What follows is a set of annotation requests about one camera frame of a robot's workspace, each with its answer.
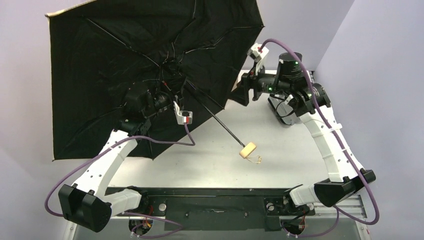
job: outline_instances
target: white table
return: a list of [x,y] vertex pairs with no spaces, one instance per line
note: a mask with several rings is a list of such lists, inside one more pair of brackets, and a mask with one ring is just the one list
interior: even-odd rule
[[[260,155],[262,163],[241,158],[242,146],[211,118],[192,132],[196,146],[173,145],[154,161],[127,158],[109,186],[291,188],[328,178],[307,128],[281,124],[267,97],[247,107],[229,100],[217,114],[244,144],[257,145],[252,156]],[[187,136],[181,141],[190,142]]]
[[[245,144],[254,142],[254,155],[262,157],[255,164],[239,156],[242,147],[213,118],[192,132],[196,146],[173,145],[154,161],[127,158],[111,180],[110,187],[146,188],[292,188],[314,184],[328,178],[326,166],[309,131],[303,124],[283,125],[274,115],[267,95],[244,107],[229,100],[217,116]],[[182,142],[190,142],[186,136]],[[361,199],[357,196],[338,204],[345,211],[361,217]],[[315,205],[317,214],[308,218],[305,234],[319,233],[333,223],[334,208]],[[319,239],[369,240],[365,225],[340,216],[339,226]],[[129,217],[113,217],[106,228],[94,233],[69,223],[66,240],[115,240],[129,235]],[[162,222],[156,222],[158,231]],[[182,231],[163,239],[281,239],[282,232]]]

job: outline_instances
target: black base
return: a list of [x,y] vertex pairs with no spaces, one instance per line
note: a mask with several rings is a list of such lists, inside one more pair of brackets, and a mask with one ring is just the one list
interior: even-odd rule
[[93,193],[64,184],[59,190],[63,217],[93,232],[100,232],[111,218],[111,204],[103,202]]
[[[109,187],[106,194],[122,190]],[[185,231],[244,231],[280,226],[278,216],[293,216],[292,206],[283,206],[288,189],[276,188],[143,188],[148,193],[148,206],[153,207],[152,216],[166,216],[184,226]],[[160,211],[159,204],[166,204]],[[275,204],[268,212],[267,203]],[[165,224],[165,230],[176,226]]]
[[[367,183],[374,182],[376,175],[373,170],[360,170]],[[326,207],[332,207],[338,202],[352,196],[364,187],[359,176],[353,179],[345,178],[344,182],[331,182],[330,179],[318,182],[314,186],[319,201]]]

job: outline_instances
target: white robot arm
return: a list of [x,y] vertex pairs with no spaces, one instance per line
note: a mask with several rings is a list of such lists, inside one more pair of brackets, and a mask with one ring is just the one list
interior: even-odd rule
[[[279,95],[276,98],[283,100],[282,104],[293,109],[290,114],[300,118],[315,140],[325,162],[328,179],[312,185],[296,187],[290,191],[290,198],[295,206],[322,203],[332,207],[364,187],[360,176],[346,157],[345,151],[367,183],[375,181],[376,176],[372,170],[364,170],[349,149],[341,132],[342,125],[336,122],[330,99],[324,88],[318,83],[312,83],[311,90],[299,62],[287,52],[279,56],[276,74],[265,73],[264,59],[268,52],[266,47],[257,43],[248,51],[247,54],[254,59],[255,63],[250,72],[242,75],[237,86],[236,91],[244,96],[244,99],[238,102],[246,106],[249,102],[249,90],[253,89],[253,101],[258,100],[262,93],[268,93],[271,97]],[[294,54],[302,60],[300,53]],[[331,124],[331,129],[317,113],[313,96],[323,117]],[[339,136],[344,149],[340,147],[333,131]]]
[[[179,125],[192,122],[193,112],[180,110],[175,101],[173,106]],[[143,124],[136,126],[139,126],[137,128],[141,128],[141,134],[144,134],[150,127],[150,121],[146,119]],[[128,127],[124,129],[129,130],[113,130],[101,150],[100,157],[72,186],[64,184],[58,193],[63,217],[96,233],[106,226],[111,217],[139,208],[143,198],[143,192],[130,187],[106,195],[106,189],[118,168],[138,144],[135,138],[127,139],[133,129]]]

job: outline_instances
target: white bracket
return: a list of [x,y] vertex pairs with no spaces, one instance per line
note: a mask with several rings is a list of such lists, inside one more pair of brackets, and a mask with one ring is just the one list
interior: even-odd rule
[[261,46],[262,44],[255,43],[247,51],[247,55],[249,55],[256,62],[256,68],[254,72],[255,75],[258,75],[259,71],[264,66],[268,53],[270,52],[270,50],[266,47],[263,47],[262,50],[259,51]]
[[181,111],[180,106],[177,102],[173,102],[173,107],[175,111],[176,122],[179,125],[191,124],[193,121],[193,112],[192,111]]

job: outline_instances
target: red wire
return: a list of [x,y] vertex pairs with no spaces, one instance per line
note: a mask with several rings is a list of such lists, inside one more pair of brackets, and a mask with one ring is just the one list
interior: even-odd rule
[[301,225],[305,221],[306,215],[303,216],[302,221],[300,221],[299,225]]
[[[150,215],[152,215],[152,213],[153,213],[153,206],[152,206],[152,205],[150,205],[150,207],[149,207],[149,208],[150,208],[150,211],[149,211],[148,215],[150,216]],[[147,225],[147,218],[144,218],[143,223]]]

